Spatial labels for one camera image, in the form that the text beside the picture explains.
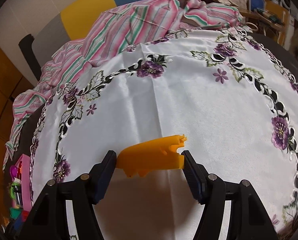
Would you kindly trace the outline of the clear jar black lid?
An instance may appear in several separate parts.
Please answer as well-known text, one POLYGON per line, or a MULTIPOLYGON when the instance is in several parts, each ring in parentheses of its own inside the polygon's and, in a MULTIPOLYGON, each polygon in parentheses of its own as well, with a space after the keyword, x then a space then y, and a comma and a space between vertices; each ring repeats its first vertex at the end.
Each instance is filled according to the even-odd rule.
POLYGON ((21 193, 20 191, 15 191, 15 192, 14 192, 14 195, 15 195, 16 204, 17 204, 19 207, 22 207, 22 206, 23 206, 23 202, 22 202, 22 193, 21 193))

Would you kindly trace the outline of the pink rimmed white tray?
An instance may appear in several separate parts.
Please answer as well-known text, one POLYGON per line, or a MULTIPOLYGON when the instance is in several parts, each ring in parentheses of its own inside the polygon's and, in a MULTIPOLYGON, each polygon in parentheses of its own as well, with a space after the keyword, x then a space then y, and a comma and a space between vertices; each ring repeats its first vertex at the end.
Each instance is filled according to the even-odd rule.
POLYGON ((17 167, 20 161, 22 161, 22 178, 20 181, 21 181, 23 209, 29 212, 32 209, 32 200, 31 200, 30 185, 29 185, 30 157, 25 154, 22 154, 15 164, 17 167))

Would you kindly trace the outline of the red cylindrical bottle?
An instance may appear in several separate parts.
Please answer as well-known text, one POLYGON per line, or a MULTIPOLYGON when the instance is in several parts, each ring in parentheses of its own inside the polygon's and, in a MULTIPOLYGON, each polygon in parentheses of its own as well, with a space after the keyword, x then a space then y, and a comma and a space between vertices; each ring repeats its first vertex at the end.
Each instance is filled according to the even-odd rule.
POLYGON ((18 178, 19 180, 21 180, 21 178, 22 178, 22 161, 20 161, 20 162, 18 163, 17 178, 18 178))

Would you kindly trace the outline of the cluttered wooden side table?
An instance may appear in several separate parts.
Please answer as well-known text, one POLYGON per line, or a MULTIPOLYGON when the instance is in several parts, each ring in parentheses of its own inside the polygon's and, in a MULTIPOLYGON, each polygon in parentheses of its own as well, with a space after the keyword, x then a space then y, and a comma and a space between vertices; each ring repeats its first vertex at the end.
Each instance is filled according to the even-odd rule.
POLYGON ((239 9, 254 32, 270 37, 298 59, 298 9, 290 0, 248 0, 239 9))

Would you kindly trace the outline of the purple plastic toy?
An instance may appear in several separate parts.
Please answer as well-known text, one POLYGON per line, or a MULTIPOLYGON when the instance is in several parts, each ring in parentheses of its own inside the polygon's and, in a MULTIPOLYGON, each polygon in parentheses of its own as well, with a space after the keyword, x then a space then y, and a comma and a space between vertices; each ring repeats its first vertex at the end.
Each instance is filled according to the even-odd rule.
POLYGON ((16 178, 18 174, 18 167, 16 165, 11 165, 9 172, 12 179, 16 178))

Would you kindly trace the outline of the yellow-orange plastic car shell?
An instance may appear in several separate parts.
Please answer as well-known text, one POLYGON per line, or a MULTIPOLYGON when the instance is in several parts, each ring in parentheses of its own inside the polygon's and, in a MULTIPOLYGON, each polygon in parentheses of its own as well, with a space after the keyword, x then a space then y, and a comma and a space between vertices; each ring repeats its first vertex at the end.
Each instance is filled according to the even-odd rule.
POLYGON ((186 141, 185 135, 172 135, 129 146, 119 153, 116 168, 122 169, 128 178, 136 174, 145 177, 156 170, 182 169, 184 156, 177 150, 186 141))

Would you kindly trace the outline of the teal plastic flanged holder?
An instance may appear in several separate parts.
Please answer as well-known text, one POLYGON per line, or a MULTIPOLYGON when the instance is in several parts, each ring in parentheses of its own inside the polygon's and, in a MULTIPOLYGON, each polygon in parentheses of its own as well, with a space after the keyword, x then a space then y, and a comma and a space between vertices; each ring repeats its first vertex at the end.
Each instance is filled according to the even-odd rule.
POLYGON ((14 207, 11 207, 9 210, 11 219, 17 219, 18 216, 22 213, 22 209, 17 209, 14 207))

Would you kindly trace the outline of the white floral embroidered tablecloth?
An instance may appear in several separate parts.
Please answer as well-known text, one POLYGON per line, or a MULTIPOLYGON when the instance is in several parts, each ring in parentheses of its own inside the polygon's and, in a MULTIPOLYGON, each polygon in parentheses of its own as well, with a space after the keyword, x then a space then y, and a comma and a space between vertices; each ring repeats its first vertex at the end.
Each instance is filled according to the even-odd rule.
POLYGON ((72 181, 109 150, 171 135, 223 180, 249 180, 279 239, 298 229, 298 77, 243 29, 181 31, 131 46, 46 102, 32 195, 72 181))

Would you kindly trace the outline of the green white plastic case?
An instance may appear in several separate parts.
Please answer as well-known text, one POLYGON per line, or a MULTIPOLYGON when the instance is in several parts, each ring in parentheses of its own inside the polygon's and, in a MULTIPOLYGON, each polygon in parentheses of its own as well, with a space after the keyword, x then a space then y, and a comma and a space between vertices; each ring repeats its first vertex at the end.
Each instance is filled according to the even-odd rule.
POLYGON ((21 192, 21 185, 17 182, 12 182, 9 187, 9 194, 11 199, 16 199, 16 193, 21 192))

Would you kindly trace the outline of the grey yellow blue sofa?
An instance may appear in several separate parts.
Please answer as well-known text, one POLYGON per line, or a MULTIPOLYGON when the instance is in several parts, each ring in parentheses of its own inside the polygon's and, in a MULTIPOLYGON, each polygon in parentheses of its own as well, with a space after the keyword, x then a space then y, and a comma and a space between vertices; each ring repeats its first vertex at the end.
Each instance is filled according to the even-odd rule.
POLYGON ((37 80, 42 66, 62 45, 84 38, 100 14, 120 5, 142 0, 77 0, 57 14, 36 35, 26 35, 18 46, 37 80))

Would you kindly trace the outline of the pink green striped cloth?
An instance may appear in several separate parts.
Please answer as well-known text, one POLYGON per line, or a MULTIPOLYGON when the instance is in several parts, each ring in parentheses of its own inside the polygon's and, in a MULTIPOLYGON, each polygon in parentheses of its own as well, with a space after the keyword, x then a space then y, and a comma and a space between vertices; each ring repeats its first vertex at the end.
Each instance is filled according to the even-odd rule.
POLYGON ((201 0, 142 0, 103 12, 85 38, 65 43, 42 66, 36 87, 18 95, 3 164, 17 151, 22 126, 60 86, 76 81, 134 44, 157 40, 180 29, 229 28, 243 20, 237 7, 201 0))

